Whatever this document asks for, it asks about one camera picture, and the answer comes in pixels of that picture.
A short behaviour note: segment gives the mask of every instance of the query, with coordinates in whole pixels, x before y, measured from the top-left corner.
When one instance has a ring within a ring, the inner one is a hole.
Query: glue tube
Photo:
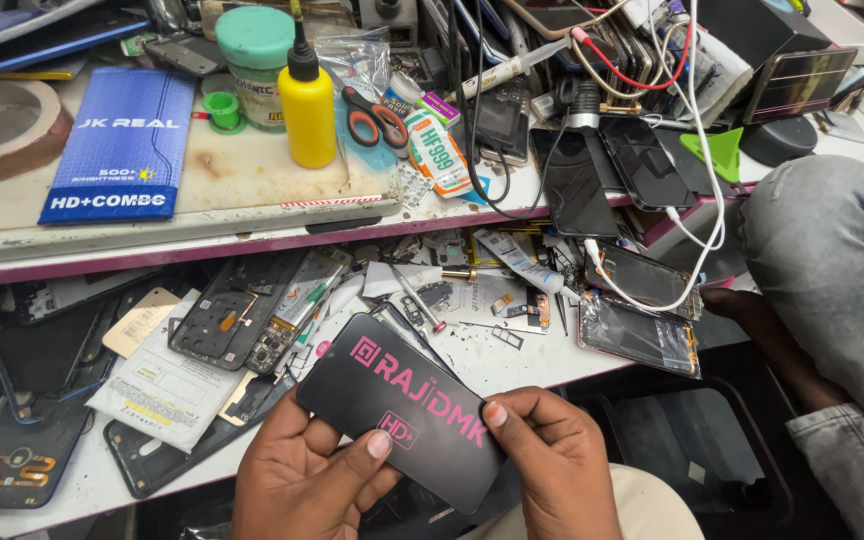
[[[551,296],[559,293],[565,298],[579,302],[578,293],[566,286],[566,278],[562,274],[532,262],[529,255],[522,251],[510,235],[488,228],[479,228],[473,236],[482,242],[488,251],[495,254],[499,261],[545,294]]]

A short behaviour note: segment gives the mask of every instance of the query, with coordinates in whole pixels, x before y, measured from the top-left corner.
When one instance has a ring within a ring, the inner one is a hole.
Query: charging cable
[[[646,6],[647,6],[647,11],[650,14],[649,17],[651,17],[651,14],[653,13],[652,0],[646,0]],[[698,41],[698,29],[696,28],[696,26],[694,24],[692,24],[692,21],[695,21],[696,19],[698,19],[698,11],[699,11],[699,0],[692,0],[691,6],[690,6],[690,12],[689,12],[690,23],[689,23],[689,29],[688,29],[689,39],[692,43],[697,43],[697,41]],[[655,25],[654,21],[653,21],[653,24],[651,24],[650,26],[651,26],[650,31],[652,33],[653,45],[655,46],[656,50],[659,50],[659,47],[658,47],[659,40],[658,40],[658,37],[656,36],[656,30],[655,30],[656,25]],[[692,233],[688,234],[690,239],[696,241],[697,243],[699,243],[699,245],[702,246],[702,252],[699,254],[699,258],[695,263],[695,269],[692,271],[692,274],[689,277],[689,280],[685,286],[685,289],[682,290],[681,295],[679,295],[679,297],[678,297],[678,300],[675,300],[673,303],[670,303],[668,305],[654,306],[654,305],[648,305],[648,304],[642,303],[641,301],[638,301],[638,300],[630,297],[628,294],[626,294],[624,291],[622,291],[620,288],[618,288],[616,286],[616,284],[612,281],[612,278],[609,277],[609,274],[602,267],[602,256],[599,254],[599,247],[598,247],[598,244],[596,243],[596,241],[591,239],[591,238],[584,241],[585,252],[588,253],[588,255],[591,257],[592,262],[595,265],[595,269],[598,271],[599,275],[602,276],[602,279],[608,284],[608,286],[611,288],[611,290],[614,291],[616,294],[618,294],[620,297],[622,297],[622,299],[625,300],[626,302],[628,302],[628,303],[632,304],[633,306],[640,308],[641,310],[646,311],[646,312],[662,313],[662,312],[672,312],[672,311],[675,311],[676,309],[678,309],[678,307],[682,304],[682,302],[684,302],[687,298],[690,297],[690,294],[692,293],[692,288],[695,286],[695,281],[698,279],[699,272],[702,270],[702,264],[706,261],[706,257],[709,256],[709,251],[711,251],[713,249],[713,242],[715,241],[715,239],[718,238],[719,235],[721,235],[721,238],[719,239],[719,247],[721,247],[723,241],[725,240],[725,201],[722,197],[722,189],[719,187],[718,178],[716,178],[716,176],[715,176],[715,170],[713,168],[712,152],[710,152],[710,150],[709,150],[709,140],[706,137],[706,130],[702,126],[702,119],[699,116],[699,104],[695,100],[695,68],[694,67],[696,66],[696,62],[695,62],[696,52],[695,51],[697,48],[698,47],[693,46],[688,51],[688,53],[689,53],[689,65],[692,67],[688,70],[688,94],[684,94],[682,92],[682,89],[680,87],[678,87],[678,84],[675,82],[675,78],[672,79],[672,84],[675,85],[675,89],[678,92],[678,95],[684,96],[686,98],[686,100],[683,100],[683,102],[686,103],[686,108],[690,111],[690,113],[692,115],[692,120],[695,123],[695,129],[698,132],[699,142],[700,142],[700,145],[702,147],[702,156],[704,157],[704,161],[705,161],[705,170],[708,173],[708,178],[710,178],[710,180],[712,182],[712,192],[715,194],[715,202],[718,206],[718,215],[717,215],[717,218],[715,220],[715,226],[712,228],[712,233],[709,236],[707,242],[704,242],[704,243],[699,242],[698,238],[696,238]],[[668,72],[669,69],[668,69],[668,66],[666,65],[666,63],[663,61],[661,64],[662,64],[662,69],[664,69],[666,72]],[[667,208],[666,209],[666,214],[669,215],[670,219],[672,218],[672,213],[675,213],[675,217],[676,217],[676,219],[673,219],[673,222],[677,222],[678,227],[681,227],[683,230],[685,230],[685,227],[682,225],[682,221],[681,221],[681,219],[679,219],[678,212],[675,211],[675,208]]]

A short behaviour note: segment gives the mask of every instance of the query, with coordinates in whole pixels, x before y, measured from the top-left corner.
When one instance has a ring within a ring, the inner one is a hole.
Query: green pry tool
[[[743,128],[732,129],[724,133],[709,135],[708,153],[712,157],[712,168],[722,180],[729,184],[738,184],[738,141],[742,139]],[[699,135],[683,133],[678,141],[686,150],[695,155],[703,164],[706,162],[702,155],[702,145]]]
[[[209,113],[208,125],[222,135],[235,135],[246,128],[239,115],[239,100],[229,92],[212,92],[201,98],[201,107]]]

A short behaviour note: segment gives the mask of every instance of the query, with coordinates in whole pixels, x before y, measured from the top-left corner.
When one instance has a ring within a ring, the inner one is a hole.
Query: yellow bottle
[[[289,154],[297,164],[318,169],[335,158],[335,104],[332,79],[319,67],[319,59],[306,41],[303,12],[291,0],[295,42],[288,65],[278,75],[278,96],[285,118]]]

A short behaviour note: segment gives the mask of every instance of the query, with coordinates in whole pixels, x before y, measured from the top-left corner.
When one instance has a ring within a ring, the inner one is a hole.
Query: green spool
[[[208,125],[217,134],[235,135],[246,128],[245,119],[239,116],[239,100],[229,92],[205,94],[201,106],[211,116]]]

